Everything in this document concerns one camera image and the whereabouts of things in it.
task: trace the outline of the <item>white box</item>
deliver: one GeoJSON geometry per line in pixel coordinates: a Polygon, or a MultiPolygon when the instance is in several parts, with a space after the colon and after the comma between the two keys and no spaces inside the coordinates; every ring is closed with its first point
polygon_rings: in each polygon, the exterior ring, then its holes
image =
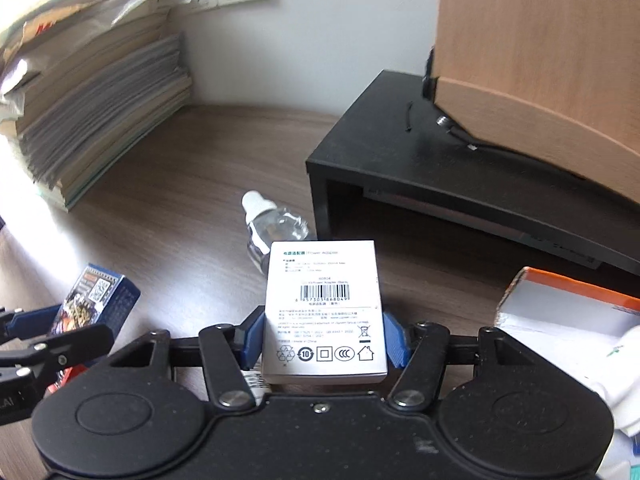
{"type": "Polygon", "coordinates": [[[373,241],[275,242],[265,314],[267,382],[357,384],[386,376],[373,241]]]}

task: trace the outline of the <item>white wall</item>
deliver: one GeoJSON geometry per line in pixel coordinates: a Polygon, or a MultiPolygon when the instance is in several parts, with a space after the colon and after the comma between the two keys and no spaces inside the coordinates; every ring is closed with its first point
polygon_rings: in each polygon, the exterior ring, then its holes
{"type": "Polygon", "coordinates": [[[267,0],[181,17],[198,102],[343,113],[385,68],[422,74],[438,0],[267,0]]]}

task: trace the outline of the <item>stack of books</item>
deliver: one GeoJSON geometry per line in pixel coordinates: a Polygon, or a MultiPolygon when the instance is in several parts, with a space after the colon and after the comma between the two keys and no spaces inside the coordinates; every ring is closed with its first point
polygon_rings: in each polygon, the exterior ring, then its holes
{"type": "Polygon", "coordinates": [[[68,210],[188,102],[191,79],[180,38],[164,33],[171,0],[55,1],[0,33],[0,134],[38,192],[68,210]],[[43,27],[52,10],[63,18],[43,27]]]}

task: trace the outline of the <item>bottle with white cap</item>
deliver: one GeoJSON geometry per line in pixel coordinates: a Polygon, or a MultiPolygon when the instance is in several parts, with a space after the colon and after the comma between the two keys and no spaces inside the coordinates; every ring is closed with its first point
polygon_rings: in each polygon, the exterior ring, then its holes
{"type": "Polygon", "coordinates": [[[277,206],[257,191],[247,191],[242,197],[249,231],[249,256],[265,276],[269,272],[271,244],[274,242],[301,242],[309,240],[309,226],[302,216],[288,208],[277,206]]]}

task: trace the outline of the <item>recycling symbol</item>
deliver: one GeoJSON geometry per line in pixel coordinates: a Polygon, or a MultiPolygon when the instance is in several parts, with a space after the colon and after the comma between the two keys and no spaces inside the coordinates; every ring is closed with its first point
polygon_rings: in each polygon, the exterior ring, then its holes
{"type": "Polygon", "coordinates": [[[276,355],[278,356],[278,361],[288,363],[289,361],[293,361],[296,353],[293,351],[293,346],[282,345],[278,350],[276,350],[276,355]]]}

